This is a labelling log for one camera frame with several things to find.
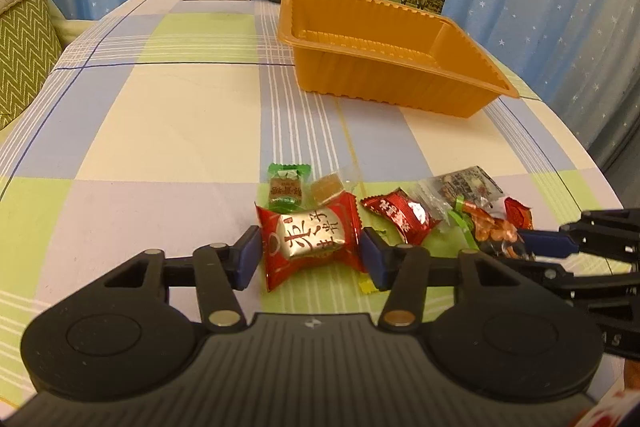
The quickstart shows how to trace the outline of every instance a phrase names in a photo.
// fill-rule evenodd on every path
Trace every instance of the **red candy wrapper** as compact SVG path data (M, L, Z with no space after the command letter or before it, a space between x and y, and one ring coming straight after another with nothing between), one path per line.
M513 198L506 198L504 200L504 209L507 213L507 221L517 229L533 230L531 209L528 206L524 206Z
M342 261L364 272L358 255L361 223L353 194L343 192L325 206L278 214L256 205L262 251L271 291L301 268Z
M424 207L397 188L385 196L372 196L360 201L362 206L393 221L402 238L410 245L420 245L439 223Z

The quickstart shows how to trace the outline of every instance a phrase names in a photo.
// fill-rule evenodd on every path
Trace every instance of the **orange plastic basket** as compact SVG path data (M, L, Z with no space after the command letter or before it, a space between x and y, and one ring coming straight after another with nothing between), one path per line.
M389 0L282 0L304 90L468 118L518 92L450 19Z

